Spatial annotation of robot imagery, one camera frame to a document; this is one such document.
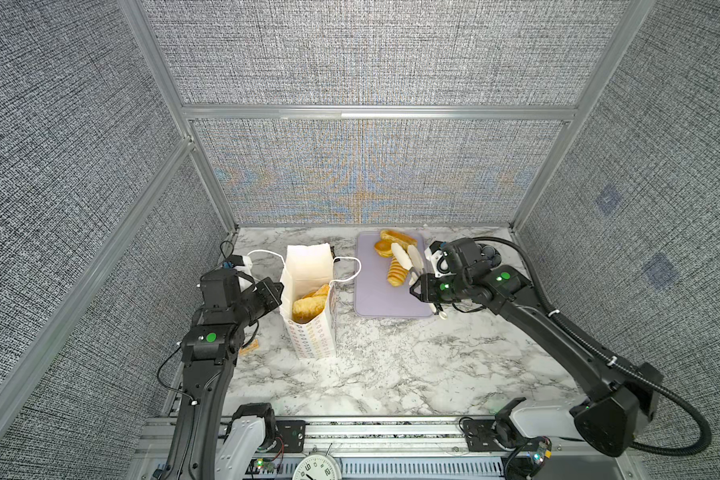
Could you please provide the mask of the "striped twisted bread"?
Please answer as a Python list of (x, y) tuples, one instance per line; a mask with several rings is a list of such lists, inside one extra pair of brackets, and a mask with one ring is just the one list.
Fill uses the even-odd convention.
[(387, 272), (387, 281), (393, 287), (402, 286), (408, 276), (408, 270), (405, 270), (396, 261), (394, 257), (391, 258), (391, 263)]

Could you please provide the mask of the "pale braided bread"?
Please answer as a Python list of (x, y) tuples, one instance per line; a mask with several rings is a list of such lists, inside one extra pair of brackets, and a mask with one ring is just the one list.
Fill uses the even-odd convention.
[(304, 297), (296, 300), (292, 306), (291, 319), (298, 324), (306, 324), (319, 316), (325, 309), (327, 297)]

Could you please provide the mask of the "white patterned paper bag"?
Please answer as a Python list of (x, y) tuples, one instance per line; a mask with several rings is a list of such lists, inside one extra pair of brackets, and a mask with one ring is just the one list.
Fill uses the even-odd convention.
[(334, 275), (337, 257), (327, 243), (290, 245), (279, 259), (283, 266), (279, 312), (296, 355), (301, 359), (334, 357), (336, 288), (353, 281), (362, 270), (362, 262), (351, 257), (356, 272), (337, 278)]

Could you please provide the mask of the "yellow lemon shaped bread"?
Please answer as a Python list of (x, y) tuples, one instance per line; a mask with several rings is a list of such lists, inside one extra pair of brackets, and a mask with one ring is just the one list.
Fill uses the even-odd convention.
[(329, 284), (322, 285), (318, 290), (309, 295), (310, 298), (327, 297), (331, 286)]

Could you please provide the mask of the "small round bun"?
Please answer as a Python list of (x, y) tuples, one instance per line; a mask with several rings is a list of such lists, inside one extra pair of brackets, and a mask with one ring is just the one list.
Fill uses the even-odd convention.
[(393, 242), (386, 239), (381, 239), (375, 243), (374, 250), (379, 256), (383, 258), (391, 258), (394, 256), (392, 245)]

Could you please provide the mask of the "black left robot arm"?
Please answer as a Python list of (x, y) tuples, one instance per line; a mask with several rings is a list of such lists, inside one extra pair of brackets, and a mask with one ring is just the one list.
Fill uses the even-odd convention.
[(269, 277), (217, 269), (199, 283), (203, 295), (199, 321), (178, 347), (181, 354), (181, 406), (162, 479), (213, 479), (222, 407), (233, 377), (245, 328), (281, 305), (283, 284)]

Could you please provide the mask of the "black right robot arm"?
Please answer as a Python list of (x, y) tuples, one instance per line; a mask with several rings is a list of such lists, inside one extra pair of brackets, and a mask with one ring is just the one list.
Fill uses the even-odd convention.
[[(491, 236), (433, 242), (424, 254), (394, 241), (390, 250), (413, 273), (411, 295), (438, 315), (463, 301), (476, 312), (488, 310), (515, 325), (555, 359), (575, 380), (582, 399), (571, 405), (536, 404), (518, 397), (500, 410), (493, 424), (499, 444), (517, 448), (526, 440), (559, 437), (583, 441), (596, 451), (618, 457), (632, 448), (684, 457), (712, 442), (707, 419), (689, 402), (663, 386), (651, 364), (636, 366), (576, 326), (547, 298), (533, 266), (525, 272), (505, 265)], [(637, 441), (664, 397), (685, 411), (699, 428), (698, 439), (681, 447)]]

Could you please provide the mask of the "long glazed bread stick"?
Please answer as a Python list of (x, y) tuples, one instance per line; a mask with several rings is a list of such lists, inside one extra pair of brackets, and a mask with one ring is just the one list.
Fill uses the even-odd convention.
[(390, 244), (398, 244), (404, 249), (407, 249), (409, 246), (418, 246), (418, 241), (415, 238), (397, 230), (383, 229), (380, 231), (380, 237), (382, 240)]

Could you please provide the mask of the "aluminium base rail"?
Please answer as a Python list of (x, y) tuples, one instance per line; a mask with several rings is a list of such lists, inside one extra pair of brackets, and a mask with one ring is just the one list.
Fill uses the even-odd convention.
[[(242, 479), (320, 478), (296, 474), (309, 455), (331, 457), (343, 479), (505, 479), (509, 450), (467, 439), (462, 429), (473, 418), (484, 427), (487, 416), (280, 417), (285, 440), (267, 453), (253, 454)], [(149, 419), (142, 429), (126, 479), (157, 479), (166, 466), (176, 418)], [(640, 459), (606, 457), (584, 442), (552, 439), (551, 458), (533, 479), (650, 479)]]

